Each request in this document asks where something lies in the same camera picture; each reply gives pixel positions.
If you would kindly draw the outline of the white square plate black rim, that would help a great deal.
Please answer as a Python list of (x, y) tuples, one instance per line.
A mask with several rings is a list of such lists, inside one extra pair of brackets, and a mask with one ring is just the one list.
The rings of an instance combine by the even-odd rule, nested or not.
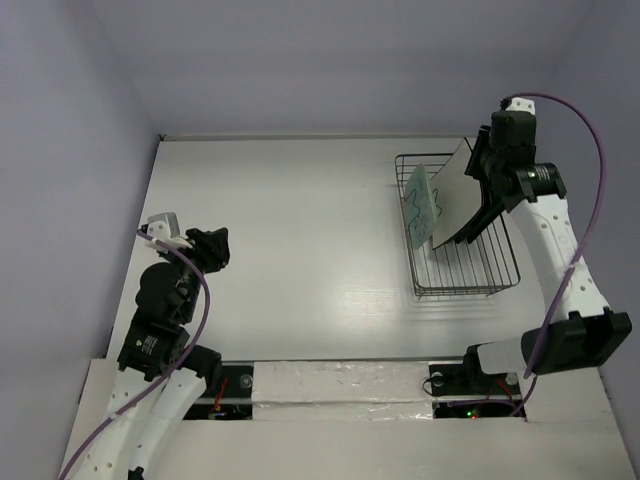
[(465, 174), (475, 137), (465, 137), (431, 180), (439, 214), (432, 235), (433, 248), (451, 241), (481, 207), (480, 183)]

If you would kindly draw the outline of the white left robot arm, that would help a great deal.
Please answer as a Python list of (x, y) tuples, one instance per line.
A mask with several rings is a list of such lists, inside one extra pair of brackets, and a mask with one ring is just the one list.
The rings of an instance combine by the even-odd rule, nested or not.
[(206, 324), (194, 334), (186, 326), (199, 301), (211, 306), (205, 277), (230, 261), (228, 230), (179, 235), (150, 221), (137, 234), (162, 260), (139, 279), (104, 418), (62, 468), (62, 479), (148, 478), (187, 411), (221, 383), (220, 353), (198, 343)]

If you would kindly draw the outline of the light green oval plate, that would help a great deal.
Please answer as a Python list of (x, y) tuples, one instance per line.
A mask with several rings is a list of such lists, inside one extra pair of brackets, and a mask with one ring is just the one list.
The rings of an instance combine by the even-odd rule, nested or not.
[(424, 164), (415, 167), (404, 187), (405, 225), (413, 249), (421, 248), (436, 230), (441, 208)]

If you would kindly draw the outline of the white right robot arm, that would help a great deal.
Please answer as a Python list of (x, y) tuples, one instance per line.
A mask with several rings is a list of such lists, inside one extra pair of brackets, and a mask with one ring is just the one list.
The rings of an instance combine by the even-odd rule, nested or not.
[(628, 314), (610, 307), (589, 272), (557, 167), (535, 160), (536, 127), (530, 111), (494, 112), (478, 132), (465, 171), (480, 184), (481, 206), (455, 241), (476, 240), (508, 214), (533, 261), (546, 310), (537, 329), (468, 348), (460, 379), (473, 392), (486, 390), (499, 374), (600, 367), (632, 329)]

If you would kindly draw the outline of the teal and black square plate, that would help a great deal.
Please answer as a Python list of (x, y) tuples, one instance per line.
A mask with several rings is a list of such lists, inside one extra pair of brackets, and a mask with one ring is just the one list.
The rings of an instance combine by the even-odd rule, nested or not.
[(482, 232), (503, 212), (504, 202), (489, 183), (481, 183), (481, 206), (465, 225), (460, 238), (467, 243), (474, 242)]

